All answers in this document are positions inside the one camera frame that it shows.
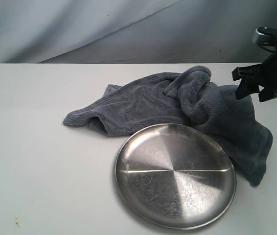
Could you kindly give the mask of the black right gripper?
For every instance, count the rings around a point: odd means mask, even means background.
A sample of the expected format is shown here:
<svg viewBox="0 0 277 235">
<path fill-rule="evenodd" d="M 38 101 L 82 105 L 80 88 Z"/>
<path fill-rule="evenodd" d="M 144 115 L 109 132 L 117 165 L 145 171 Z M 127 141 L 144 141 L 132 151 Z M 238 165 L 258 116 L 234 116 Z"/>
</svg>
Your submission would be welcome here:
<svg viewBox="0 0 277 235">
<path fill-rule="evenodd" d="M 233 81 L 240 80 L 235 91 L 236 99 L 258 94 L 260 102 L 277 98 L 277 50 L 262 64 L 236 67 L 232 71 Z"/>
</svg>

